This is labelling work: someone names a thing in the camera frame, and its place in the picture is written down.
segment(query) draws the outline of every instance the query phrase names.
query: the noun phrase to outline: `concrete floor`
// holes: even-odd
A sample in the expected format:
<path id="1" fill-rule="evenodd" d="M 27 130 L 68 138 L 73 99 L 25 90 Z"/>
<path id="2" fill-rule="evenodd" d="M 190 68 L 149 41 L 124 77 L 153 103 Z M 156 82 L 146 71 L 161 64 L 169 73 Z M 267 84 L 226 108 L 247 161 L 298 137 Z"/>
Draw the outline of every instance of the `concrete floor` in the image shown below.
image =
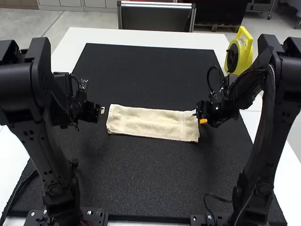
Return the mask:
<path id="1" fill-rule="evenodd" d="M 271 20 L 266 14 L 247 14 L 242 25 L 254 38 L 253 50 L 257 57 L 257 39 L 262 33 L 274 34 L 280 42 L 288 36 L 301 38 L 301 27 L 293 29 L 296 23 L 294 9 L 280 8 L 273 13 Z M 0 40 L 15 39 L 21 48 L 27 48 L 33 37 L 49 37 L 52 52 L 69 27 L 91 27 L 117 29 L 117 15 L 88 12 L 61 12 L 26 9 L 0 8 Z M 210 28 L 196 27 L 195 32 L 211 32 Z M 218 28 L 217 33 L 224 33 L 229 41 L 236 37 L 231 29 Z M 294 122 L 288 141 L 301 161 L 301 114 Z"/>

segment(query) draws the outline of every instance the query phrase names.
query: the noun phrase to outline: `wooden pallet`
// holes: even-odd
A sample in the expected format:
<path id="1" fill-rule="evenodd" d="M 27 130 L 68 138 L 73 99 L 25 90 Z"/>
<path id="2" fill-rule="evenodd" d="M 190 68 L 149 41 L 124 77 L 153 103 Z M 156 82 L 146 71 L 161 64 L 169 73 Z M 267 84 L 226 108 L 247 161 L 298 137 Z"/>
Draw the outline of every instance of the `wooden pallet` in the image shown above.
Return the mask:
<path id="1" fill-rule="evenodd" d="M 195 26 L 207 26 L 211 27 L 212 32 L 216 32 L 218 27 L 229 27 L 232 29 L 233 32 L 237 33 L 239 30 L 240 25 L 230 25 L 230 24 L 194 24 Z"/>

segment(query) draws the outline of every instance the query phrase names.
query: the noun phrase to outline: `white table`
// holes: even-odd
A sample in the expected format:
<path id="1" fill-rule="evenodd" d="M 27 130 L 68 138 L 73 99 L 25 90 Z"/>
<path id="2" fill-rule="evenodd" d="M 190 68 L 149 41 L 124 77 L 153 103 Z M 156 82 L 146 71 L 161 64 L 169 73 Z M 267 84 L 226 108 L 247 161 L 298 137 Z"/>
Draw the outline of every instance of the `white table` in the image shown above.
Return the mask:
<path id="1" fill-rule="evenodd" d="M 70 28 L 52 54 L 52 71 L 72 72 L 86 43 L 130 45 L 165 48 L 213 49 L 223 68 L 229 42 L 225 35 L 216 33 L 179 33 Z M 254 141 L 261 115 L 261 97 L 241 115 Z M 29 156 L 21 142 L 7 127 L 0 127 L 0 212 L 16 186 Z M 275 194 L 289 226 L 299 225 L 301 203 L 301 164 L 288 143 L 285 144 L 275 178 Z M 24 218 L 8 218 L 5 226 L 22 226 Z M 160 225 L 134 223 L 135 225 Z M 133 225 L 109 222 L 109 225 Z"/>

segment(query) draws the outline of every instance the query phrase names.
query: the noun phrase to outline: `yellow cable reel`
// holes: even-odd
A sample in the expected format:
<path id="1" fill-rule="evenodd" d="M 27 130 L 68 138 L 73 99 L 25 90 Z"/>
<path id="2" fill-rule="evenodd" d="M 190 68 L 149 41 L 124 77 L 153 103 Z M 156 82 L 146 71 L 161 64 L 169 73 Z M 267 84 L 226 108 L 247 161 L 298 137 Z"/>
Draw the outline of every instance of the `yellow cable reel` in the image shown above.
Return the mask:
<path id="1" fill-rule="evenodd" d="M 239 76 L 248 69 L 253 61 L 253 37 L 243 26 L 239 28 L 237 36 L 230 42 L 227 49 L 226 61 L 224 68 L 227 74 Z"/>

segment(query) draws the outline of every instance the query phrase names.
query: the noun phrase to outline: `folded towel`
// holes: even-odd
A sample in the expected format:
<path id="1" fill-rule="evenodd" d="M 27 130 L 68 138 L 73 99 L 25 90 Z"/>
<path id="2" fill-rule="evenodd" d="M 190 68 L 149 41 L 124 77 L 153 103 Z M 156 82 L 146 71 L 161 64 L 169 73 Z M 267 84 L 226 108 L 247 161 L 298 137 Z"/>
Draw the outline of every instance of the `folded towel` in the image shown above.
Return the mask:
<path id="1" fill-rule="evenodd" d="M 111 105 L 107 129 L 109 134 L 198 142 L 198 120 L 192 114 L 193 111 Z"/>

